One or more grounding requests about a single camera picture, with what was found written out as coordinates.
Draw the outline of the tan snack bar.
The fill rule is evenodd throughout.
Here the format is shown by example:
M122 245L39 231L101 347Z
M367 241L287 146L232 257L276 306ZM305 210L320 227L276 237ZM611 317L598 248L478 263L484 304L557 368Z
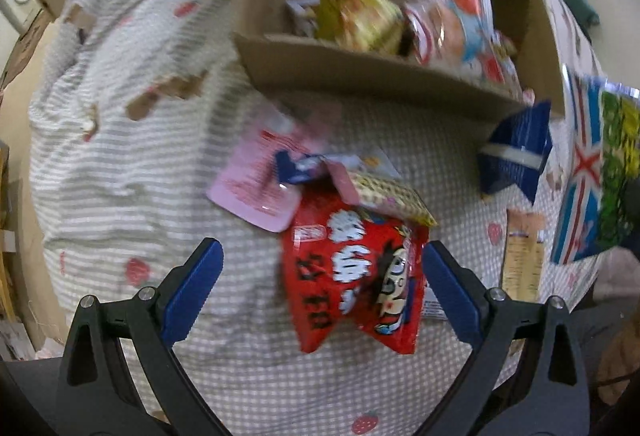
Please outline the tan snack bar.
M537 303L544 266L546 219L543 214L506 211L501 287L511 299Z

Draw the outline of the gold snack bag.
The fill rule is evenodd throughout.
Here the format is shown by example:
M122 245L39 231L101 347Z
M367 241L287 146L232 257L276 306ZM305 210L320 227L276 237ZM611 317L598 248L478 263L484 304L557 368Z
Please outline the gold snack bag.
M314 37L353 52L396 55L404 14L390 0L319 0Z

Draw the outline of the beige wafer packet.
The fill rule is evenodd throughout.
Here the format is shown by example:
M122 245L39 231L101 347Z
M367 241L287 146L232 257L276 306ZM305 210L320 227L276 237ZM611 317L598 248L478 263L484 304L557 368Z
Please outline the beige wafer packet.
M437 220L414 188L392 179L347 171L346 180L336 186L342 200L354 206L374 211L418 225L434 227Z

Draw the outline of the blue white snack bag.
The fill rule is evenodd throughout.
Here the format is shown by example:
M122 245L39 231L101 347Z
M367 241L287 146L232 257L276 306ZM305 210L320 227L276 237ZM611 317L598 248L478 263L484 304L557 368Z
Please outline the blue white snack bag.
M378 148L358 154L294 154L281 150L274 154L274 163L278 180L284 185L301 185L326 177L331 165L390 179L400 178L398 170Z

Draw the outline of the union jack snack bag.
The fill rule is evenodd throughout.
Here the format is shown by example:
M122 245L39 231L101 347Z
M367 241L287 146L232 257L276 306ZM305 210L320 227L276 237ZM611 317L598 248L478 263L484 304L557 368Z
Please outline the union jack snack bag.
M570 171L552 263L639 244L639 90L563 68L570 104Z

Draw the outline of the pink blue shrimp cracker bag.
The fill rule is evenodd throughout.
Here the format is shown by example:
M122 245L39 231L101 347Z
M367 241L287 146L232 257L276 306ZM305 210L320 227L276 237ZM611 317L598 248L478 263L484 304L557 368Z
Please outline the pink blue shrimp cracker bag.
M491 0L409 0L402 12L411 36L411 61L521 99L516 48L495 29Z

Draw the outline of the red snack bag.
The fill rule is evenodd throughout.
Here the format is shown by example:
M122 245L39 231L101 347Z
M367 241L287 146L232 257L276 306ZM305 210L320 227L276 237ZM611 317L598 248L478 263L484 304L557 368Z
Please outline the red snack bag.
M357 328L401 355L416 351L428 230L348 205L329 182L305 185L282 234L282 277L300 349L334 326Z

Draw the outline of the dark blue snack bag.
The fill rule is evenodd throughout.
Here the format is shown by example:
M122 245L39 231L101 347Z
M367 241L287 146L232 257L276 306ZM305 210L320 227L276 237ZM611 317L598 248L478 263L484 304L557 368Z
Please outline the dark blue snack bag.
M480 192L494 195L515 185L532 205L553 147L551 103L504 118L477 153Z

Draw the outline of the pink snack pouch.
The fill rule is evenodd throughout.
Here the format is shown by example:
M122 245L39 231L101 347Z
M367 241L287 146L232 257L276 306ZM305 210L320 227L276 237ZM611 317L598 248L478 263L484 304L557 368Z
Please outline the pink snack pouch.
M287 151L297 159L323 152L341 114L341 104L332 101L264 102L207 197L259 229L284 231L298 208L300 192L279 181L276 154Z

